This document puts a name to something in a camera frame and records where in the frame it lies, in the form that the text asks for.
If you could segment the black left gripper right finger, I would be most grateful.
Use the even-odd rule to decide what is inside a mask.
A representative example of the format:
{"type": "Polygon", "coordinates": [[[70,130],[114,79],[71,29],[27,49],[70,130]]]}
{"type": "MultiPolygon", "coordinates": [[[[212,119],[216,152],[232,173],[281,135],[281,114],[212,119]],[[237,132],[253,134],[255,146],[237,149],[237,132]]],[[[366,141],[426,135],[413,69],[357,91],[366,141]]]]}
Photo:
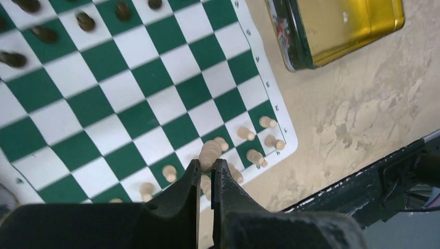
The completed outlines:
{"type": "Polygon", "coordinates": [[[226,160],[213,164],[214,248],[367,248],[359,224],[337,212],[271,212],[233,179],[226,160]]]}

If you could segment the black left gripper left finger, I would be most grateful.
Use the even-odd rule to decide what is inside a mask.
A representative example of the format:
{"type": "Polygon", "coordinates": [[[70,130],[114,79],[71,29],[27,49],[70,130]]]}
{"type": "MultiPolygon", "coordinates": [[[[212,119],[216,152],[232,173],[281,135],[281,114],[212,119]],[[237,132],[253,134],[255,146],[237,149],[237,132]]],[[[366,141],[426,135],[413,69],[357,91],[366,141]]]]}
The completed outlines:
{"type": "Polygon", "coordinates": [[[1,224],[1,248],[197,248],[200,162],[148,202],[28,204],[1,224]]]}

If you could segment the white piece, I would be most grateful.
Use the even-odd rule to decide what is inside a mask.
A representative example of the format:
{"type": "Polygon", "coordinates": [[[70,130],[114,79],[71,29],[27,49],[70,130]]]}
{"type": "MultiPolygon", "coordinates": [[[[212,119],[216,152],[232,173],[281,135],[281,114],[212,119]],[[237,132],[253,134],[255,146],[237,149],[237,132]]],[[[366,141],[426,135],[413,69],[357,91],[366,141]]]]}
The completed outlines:
{"type": "Polygon", "coordinates": [[[239,183],[239,184],[242,184],[243,183],[243,181],[244,181],[244,177],[243,177],[243,175],[241,174],[241,172],[232,164],[232,163],[229,163],[228,164],[228,167],[229,167],[229,170],[230,170],[230,173],[231,173],[231,176],[232,176],[232,178],[237,182],[237,183],[239,183]]]}
{"type": "Polygon", "coordinates": [[[246,158],[249,162],[258,165],[260,167],[266,167],[268,165],[268,162],[266,161],[264,156],[260,152],[254,149],[250,149],[246,153],[246,158]]]}
{"type": "Polygon", "coordinates": [[[214,140],[205,142],[199,154],[201,171],[203,173],[211,172],[213,163],[220,158],[221,154],[222,148],[218,142],[214,140]]]}
{"type": "Polygon", "coordinates": [[[206,199],[211,201],[211,179],[205,174],[201,175],[200,188],[206,199]]]}
{"type": "Polygon", "coordinates": [[[273,147],[277,150],[283,150],[285,148],[285,141],[278,139],[271,134],[265,137],[264,143],[267,147],[273,147]]]}

